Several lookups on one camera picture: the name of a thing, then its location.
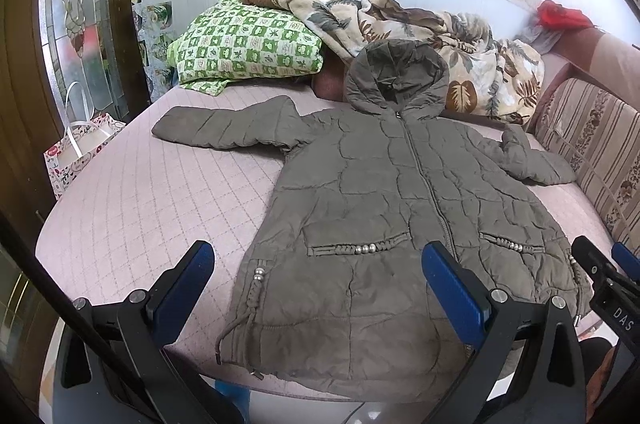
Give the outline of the grey-brown hooded puffer coat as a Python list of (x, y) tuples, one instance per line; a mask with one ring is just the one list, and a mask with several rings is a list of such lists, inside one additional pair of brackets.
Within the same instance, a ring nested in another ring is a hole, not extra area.
[(378, 41), (350, 64), (344, 109), (302, 115), (279, 95), (238, 111), (176, 106), (157, 121), (167, 142), (284, 156), (218, 363), (360, 401), (438, 399), (466, 352), (422, 272), (433, 241), (488, 288), (587, 313), (585, 272), (532, 191), (573, 182), (572, 167), (518, 126), (490, 139), (443, 118), (448, 78), (427, 44)]

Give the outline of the striped floral beige cushion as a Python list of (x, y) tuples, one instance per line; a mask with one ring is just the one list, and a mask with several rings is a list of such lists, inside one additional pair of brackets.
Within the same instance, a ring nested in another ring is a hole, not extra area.
[(638, 254), (639, 113), (615, 95), (572, 78), (553, 92), (534, 135), (570, 163), (613, 239)]

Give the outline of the leaf print beige blanket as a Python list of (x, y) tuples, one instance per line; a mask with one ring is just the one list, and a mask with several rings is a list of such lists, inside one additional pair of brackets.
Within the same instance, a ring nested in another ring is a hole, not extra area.
[(421, 41), (449, 68), (446, 109), (526, 126), (544, 61), (521, 40), (497, 39), (477, 14), (406, 9), (396, 0), (271, 0), (320, 37), (344, 63), (375, 41)]

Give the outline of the floral paper gift bag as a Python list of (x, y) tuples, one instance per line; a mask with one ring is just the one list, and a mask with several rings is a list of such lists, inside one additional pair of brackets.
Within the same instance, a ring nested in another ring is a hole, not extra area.
[(94, 113), (84, 87), (73, 81), (67, 88), (64, 106), (70, 107), (72, 93), (80, 93), (82, 115), (67, 121), (64, 137), (43, 153), (54, 198), (58, 201), (91, 161), (126, 127), (109, 113)]

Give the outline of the grey cloth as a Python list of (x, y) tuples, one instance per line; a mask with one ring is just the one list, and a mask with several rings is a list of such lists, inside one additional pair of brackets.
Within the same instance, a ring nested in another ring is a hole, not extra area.
[(531, 46), (541, 55), (550, 53), (563, 35), (562, 30), (552, 30), (539, 23), (539, 17), (532, 14), (520, 32), (514, 37)]

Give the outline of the red cloth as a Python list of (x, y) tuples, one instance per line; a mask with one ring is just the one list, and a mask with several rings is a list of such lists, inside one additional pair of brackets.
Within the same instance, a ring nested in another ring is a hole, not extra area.
[(538, 24), (549, 30), (571, 30), (593, 27), (593, 22), (588, 16), (578, 9), (570, 9), (555, 3), (552, 0), (544, 0), (537, 8)]

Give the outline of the green white patterned pillow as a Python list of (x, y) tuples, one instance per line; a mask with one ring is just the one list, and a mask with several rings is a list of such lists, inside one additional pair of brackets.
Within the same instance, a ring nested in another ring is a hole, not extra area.
[(167, 47), (167, 64), (181, 87), (218, 95), (235, 81), (317, 74), (322, 41), (286, 11), (217, 0)]

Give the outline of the floral patterned curtain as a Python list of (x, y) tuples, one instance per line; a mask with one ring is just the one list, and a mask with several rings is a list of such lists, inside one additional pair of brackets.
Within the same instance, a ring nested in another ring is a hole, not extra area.
[(151, 102), (175, 87), (175, 69), (167, 62), (168, 46), (177, 39), (172, 0), (131, 0), (141, 62)]

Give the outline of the stained glass wooden door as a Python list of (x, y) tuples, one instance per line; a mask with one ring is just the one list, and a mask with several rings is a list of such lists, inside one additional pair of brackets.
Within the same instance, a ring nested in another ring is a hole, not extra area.
[(1, 0), (1, 228), (32, 245), (56, 201), (43, 153), (82, 115), (150, 104), (130, 0)]

